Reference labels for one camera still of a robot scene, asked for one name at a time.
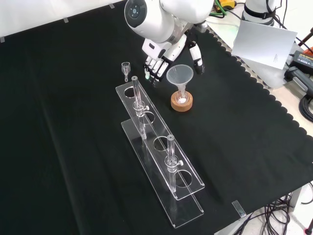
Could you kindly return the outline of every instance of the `table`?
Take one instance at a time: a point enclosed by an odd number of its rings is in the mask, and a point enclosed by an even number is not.
[[[291,1],[289,2],[288,11],[286,14],[286,22],[285,25],[288,29],[294,30],[298,32],[298,37],[300,39],[304,38],[310,31],[312,25],[311,22],[307,20],[307,16],[304,16],[303,19],[297,17],[298,15],[302,15],[301,13],[301,7],[299,5],[300,1]],[[301,4],[307,5],[308,7],[313,7],[313,2],[302,0]],[[283,7],[277,10],[277,14],[280,16],[280,18],[283,18],[284,10],[285,10],[285,2],[283,3]],[[242,12],[244,10],[244,7],[242,4],[239,4],[233,12],[237,15],[241,16]],[[233,48],[234,40],[236,38],[238,28],[240,25],[239,19],[237,19],[232,14],[228,14],[224,19],[217,19],[217,18],[208,18],[207,19],[208,25],[212,30],[226,43],[228,47]],[[313,45],[313,39],[308,40],[308,45]],[[253,74],[256,78],[259,75],[258,71],[251,71],[250,68],[245,66],[246,70],[249,71],[251,74]],[[310,121],[306,120],[300,113],[298,109],[299,101],[300,99],[305,95],[305,93],[294,83],[290,82],[288,84],[285,84],[284,86],[273,89],[265,86],[272,94],[275,96],[275,98],[282,103],[282,106],[285,107],[288,110],[288,113],[290,113],[294,120],[296,120],[300,127],[304,128],[308,135],[313,136],[313,125]]]
[[[95,9],[1,45],[2,234],[212,234],[239,218],[233,201],[250,213],[313,178],[312,139],[208,33],[198,35],[206,74],[187,87],[193,109],[174,112],[176,88],[143,79],[143,39],[123,8]],[[120,126],[128,119],[115,92],[124,61],[206,185],[197,193],[204,216],[181,229],[168,223]],[[191,65],[189,52],[176,63]]]
[[[279,10],[277,10],[277,14],[280,16],[280,18],[283,18],[284,15],[284,8],[285,5],[283,4],[283,7]],[[312,2],[309,1],[302,1],[301,4],[308,4],[313,5]],[[243,5],[238,5],[233,12],[237,15],[241,16],[243,12]],[[295,30],[298,32],[298,37],[302,39],[306,36],[307,32],[310,31],[310,27],[312,26],[310,22],[306,21],[305,19],[299,19],[297,16],[301,14],[301,9],[299,6],[299,2],[291,2],[289,3],[289,8],[286,14],[286,22],[285,25],[290,30]],[[208,25],[210,27],[210,30],[220,38],[221,43],[223,43],[223,46],[225,46],[228,51],[231,51],[231,48],[233,47],[234,40],[236,38],[238,28],[240,25],[239,19],[237,19],[232,14],[228,14],[224,19],[217,19],[209,17],[207,19]],[[313,40],[310,39],[307,44],[310,46],[312,45]],[[268,75],[277,75],[276,79],[279,79],[281,74],[284,73],[284,71],[279,72],[278,70],[274,69],[272,72],[269,72],[268,74],[264,74],[264,71],[262,70],[269,70],[268,66],[263,66],[260,64],[253,63],[250,65],[251,67],[255,68],[254,71],[246,66],[246,64],[243,64],[242,66],[245,67],[246,71],[251,73],[252,76],[254,76],[256,79],[258,79],[258,82],[264,85],[263,81],[260,79],[260,77],[267,79],[264,76]],[[293,116],[293,119],[299,123],[299,126],[304,128],[308,135],[313,136],[313,125],[310,121],[306,120],[299,112],[298,105],[300,99],[305,95],[305,93],[294,83],[290,82],[288,84],[285,84],[284,86],[273,89],[268,87],[267,85],[264,86],[265,89],[268,89],[270,94],[275,96],[276,100],[280,101],[282,103],[282,106],[285,107],[289,114]],[[293,197],[291,204],[295,207],[298,203],[298,198],[300,196],[302,187],[297,189],[293,192]],[[219,231],[216,233],[216,235],[228,235],[234,233],[244,222],[244,220],[236,221],[235,223],[231,224],[230,226],[226,227],[225,229]]]

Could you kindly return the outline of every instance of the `white table leg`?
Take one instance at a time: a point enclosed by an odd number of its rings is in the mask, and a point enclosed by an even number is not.
[[[304,186],[298,188],[297,190],[293,191],[292,192],[292,195],[291,195],[291,200],[290,200],[290,205],[293,207],[293,208],[290,208],[290,211],[294,211],[296,205],[299,203],[299,197],[300,197],[300,194],[301,192],[304,190]]]

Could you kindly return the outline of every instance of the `white wall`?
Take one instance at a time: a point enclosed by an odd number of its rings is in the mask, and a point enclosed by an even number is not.
[[[0,37],[120,0],[0,0]]]

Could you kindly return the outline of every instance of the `robotic hand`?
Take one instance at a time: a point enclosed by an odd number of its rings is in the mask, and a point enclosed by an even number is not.
[[[142,50],[148,55],[144,64],[146,79],[160,82],[180,53],[188,46],[197,74],[204,73],[201,52],[187,31],[206,28],[214,0],[128,0],[125,19],[129,27],[145,38]]]

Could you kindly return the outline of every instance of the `yellow device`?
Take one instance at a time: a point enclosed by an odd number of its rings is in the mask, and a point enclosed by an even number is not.
[[[220,0],[221,6],[225,7],[228,10],[232,10],[235,8],[235,6],[237,5],[236,1],[232,1],[232,0]]]

